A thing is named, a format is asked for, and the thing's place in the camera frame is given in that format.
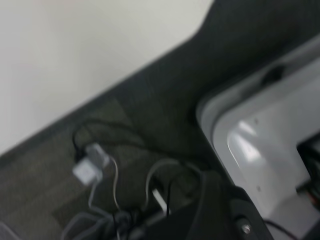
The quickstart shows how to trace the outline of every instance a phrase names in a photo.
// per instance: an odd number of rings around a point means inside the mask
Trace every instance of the cable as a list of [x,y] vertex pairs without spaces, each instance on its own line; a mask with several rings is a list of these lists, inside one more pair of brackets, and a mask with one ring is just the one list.
[[95,192],[96,192],[96,189],[97,189],[97,186],[101,183],[101,181],[97,181],[93,184],[92,186],[92,189],[91,189],[91,192],[90,192],[90,196],[89,196],[89,200],[88,200],[88,206],[89,206],[89,209],[91,209],[92,211],[98,213],[98,214],[101,214],[102,216],[104,217],[110,217],[111,214],[102,210],[101,208],[97,207],[97,206],[94,206],[92,205],[92,202],[94,200],[94,197],[95,197]]
[[116,160],[111,155],[109,155],[109,156],[110,156],[110,160],[114,164],[114,169],[115,169],[115,174],[114,174],[114,179],[113,179],[113,187],[112,187],[113,200],[114,200],[115,206],[118,208],[119,211],[121,211],[121,207],[119,206],[118,201],[117,201],[117,184],[118,184],[118,178],[119,178],[118,165],[117,165]]
[[166,197],[166,216],[168,217],[170,215],[170,199],[171,199],[171,187],[174,184],[174,182],[180,177],[182,176],[186,171],[182,171],[180,173],[178,173],[177,175],[175,175],[169,182],[168,184],[168,194]]
[[274,227],[275,229],[279,230],[280,232],[284,233],[285,235],[287,235],[289,238],[293,239],[293,240],[299,240],[295,235],[293,235],[291,232],[289,232],[288,230],[286,230],[284,227],[280,226],[279,224],[270,221],[270,220],[266,220],[264,219],[265,224],[270,225],[272,227]]
[[118,123],[118,122],[107,122],[107,121],[103,121],[97,118],[88,118],[85,121],[83,121],[72,133],[72,143],[74,148],[77,151],[80,151],[82,148],[77,144],[76,138],[77,138],[77,133],[84,127],[90,124],[94,124],[94,125],[101,125],[101,126],[105,126],[105,127],[113,127],[113,128],[118,128],[118,129],[122,129],[122,130],[126,130],[128,132],[131,132],[133,134],[138,134],[133,128],[131,128],[128,125],[122,124],[122,123]]
[[70,232],[71,228],[78,222],[79,219],[89,219],[92,221],[97,222],[100,220],[100,217],[94,216],[92,214],[86,213],[86,212],[80,212],[77,215],[75,215],[70,222],[67,224],[67,226],[64,228],[61,234],[61,240],[65,240],[67,234]]
[[159,168],[166,166],[166,165],[179,165],[180,163],[177,160],[174,159],[164,159],[156,162],[152,167],[150,168],[145,181],[145,202],[142,205],[141,209],[144,211],[148,207],[149,203],[149,184],[152,176],[158,170]]
[[199,168],[197,168],[195,165],[190,164],[190,163],[184,163],[182,164],[180,161],[172,159],[172,158],[164,158],[162,160],[159,160],[158,162],[156,162],[149,170],[147,176],[146,176],[146,181],[145,181],[145,202],[142,205],[141,209],[144,211],[146,210],[146,208],[148,207],[149,204],[149,184],[150,184],[150,180],[152,178],[152,176],[154,175],[154,173],[161,167],[163,166],[167,166],[167,165],[183,165],[189,169],[192,169],[193,171],[195,171],[196,173],[200,173],[201,171],[199,170]]
[[207,165],[207,167],[210,169],[211,165],[208,163],[207,160],[203,159],[200,156],[197,155],[185,155],[185,154],[181,154],[178,152],[171,152],[171,151],[165,151],[165,150],[161,150],[157,147],[149,147],[149,146],[144,146],[135,142],[131,142],[131,141],[110,141],[110,140],[102,140],[102,139],[97,139],[97,137],[94,135],[94,133],[88,128],[88,125],[90,124],[94,124],[94,125],[102,125],[105,127],[113,127],[113,128],[118,128],[118,129],[122,129],[125,131],[128,131],[132,134],[137,135],[138,137],[140,137],[140,134],[134,130],[133,128],[131,128],[128,125],[125,124],[121,124],[121,123],[117,123],[117,122],[107,122],[107,121],[103,121],[100,119],[95,119],[95,118],[90,118],[85,120],[80,126],[78,126],[75,131],[73,131],[72,133],[72,143],[74,146],[74,149],[76,150],[76,156],[78,159],[81,159],[83,157],[83,147],[79,146],[77,144],[76,138],[77,138],[77,133],[79,132],[79,130],[81,130],[83,127],[86,127],[85,129],[88,131],[90,137],[92,138],[92,142],[90,143],[98,143],[100,145],[105,145],[105,146],[113,146],[113,147],[117,147],[117,146],[129,146],[129,147],[133,147],[133,148],[138,148],[141,150],[145,150],[145,151],[149,151],[152,153],[156,153],[156,154],[160,154],[160,155],[167,155],[170,156],[171,158],[176,158],[179,160],[189,160],[189,161],[201,161],[202,163],[205,163]]

